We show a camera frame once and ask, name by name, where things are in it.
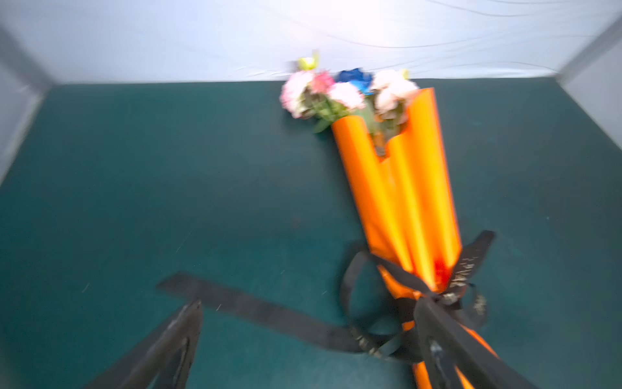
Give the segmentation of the peach fake flower spray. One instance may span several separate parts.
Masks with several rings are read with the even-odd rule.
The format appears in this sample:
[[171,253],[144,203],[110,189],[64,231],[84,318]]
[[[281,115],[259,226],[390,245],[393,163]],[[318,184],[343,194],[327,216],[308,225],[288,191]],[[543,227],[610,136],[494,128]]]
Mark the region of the peach fake flower spray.
[[376,73],[370,90],[374,95],[375,114],[384,122],[393,121],[398,125],[406,122],[406,109],[420,93],[416,83],[395,70]]

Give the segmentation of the orange wrapping paper sheet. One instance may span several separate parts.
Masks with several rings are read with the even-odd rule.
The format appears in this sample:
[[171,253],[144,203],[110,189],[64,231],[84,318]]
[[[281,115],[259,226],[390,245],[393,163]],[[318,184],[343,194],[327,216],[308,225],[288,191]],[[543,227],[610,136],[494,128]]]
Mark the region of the orange wrapping paper sheet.
[[461,242],[433,90],[420,90],[401,125],[375,114],[372,91],[367,103],[359,116],[332,126],[368,244],[344,274],[340,301],[350,309],[361,270],[374,265],[400,329],[380,336],[350,319],[351,336],[376,358],[408,364],[420,387],[433,388],[416,332],[416,303],[432,299],[497,357],[478,334],[488,304],[471,282],[495,235],[484,231],[468,245]]

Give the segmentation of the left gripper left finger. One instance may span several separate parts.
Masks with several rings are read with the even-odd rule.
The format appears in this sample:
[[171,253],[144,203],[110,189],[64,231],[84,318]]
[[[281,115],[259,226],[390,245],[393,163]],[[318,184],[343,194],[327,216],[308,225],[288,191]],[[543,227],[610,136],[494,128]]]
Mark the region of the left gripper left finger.
[[185,388],[203,323],[201,301],[181,307],[87,388]]

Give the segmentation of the magenta fake rose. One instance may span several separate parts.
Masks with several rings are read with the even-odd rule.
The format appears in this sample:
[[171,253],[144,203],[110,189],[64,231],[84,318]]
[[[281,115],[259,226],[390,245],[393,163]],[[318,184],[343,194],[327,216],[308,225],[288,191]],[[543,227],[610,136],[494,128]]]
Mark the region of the magenta fake rose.
[[327,95],[334,86],[335,80],[328,71],[320,71],[314,74],[314,78],[310,83],[312,94]]

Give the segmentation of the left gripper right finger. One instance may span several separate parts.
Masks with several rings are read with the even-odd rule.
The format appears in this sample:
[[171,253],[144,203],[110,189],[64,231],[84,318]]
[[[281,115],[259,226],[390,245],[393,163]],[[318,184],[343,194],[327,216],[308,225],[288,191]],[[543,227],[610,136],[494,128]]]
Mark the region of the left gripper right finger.
[[535,385],[488,351],[430,298],[414,310],[416,332],[433,388],[534,388]]

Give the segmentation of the pink fake flower spray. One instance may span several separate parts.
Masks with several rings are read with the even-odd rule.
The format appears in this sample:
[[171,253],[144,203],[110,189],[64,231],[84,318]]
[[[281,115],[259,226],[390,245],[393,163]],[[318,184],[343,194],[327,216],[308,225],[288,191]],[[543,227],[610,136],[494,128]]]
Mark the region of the pink fake flower spray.
[[364,95],[350,83],[337,83],[327,95],[312,94],[310,83],[319,69],[320,55],[315,50],[309,57],[296,61],[297,71],[284,83],[280,104],[296,119],[315,118],[314,131],[321,133],[341,118],[359,113],[366,107]]

